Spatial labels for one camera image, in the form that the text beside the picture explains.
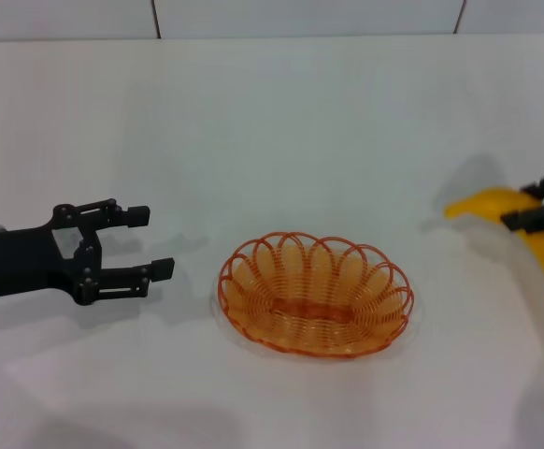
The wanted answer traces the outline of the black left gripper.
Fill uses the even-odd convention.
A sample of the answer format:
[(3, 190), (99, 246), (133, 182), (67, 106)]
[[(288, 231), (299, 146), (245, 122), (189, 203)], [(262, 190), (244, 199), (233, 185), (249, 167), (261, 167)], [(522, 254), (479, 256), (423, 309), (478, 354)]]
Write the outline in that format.
[(58, 205), (50, 220), (38, 227), (0, 228), (0, 297), (58, 289), (83, 306), (146, 297), (153, 282), (172, 278), (175, 260), (101, 270), (97, 229), (142, 227), (149, 220), (148, 206), (125, 210), (110, 198), (82, 206)]

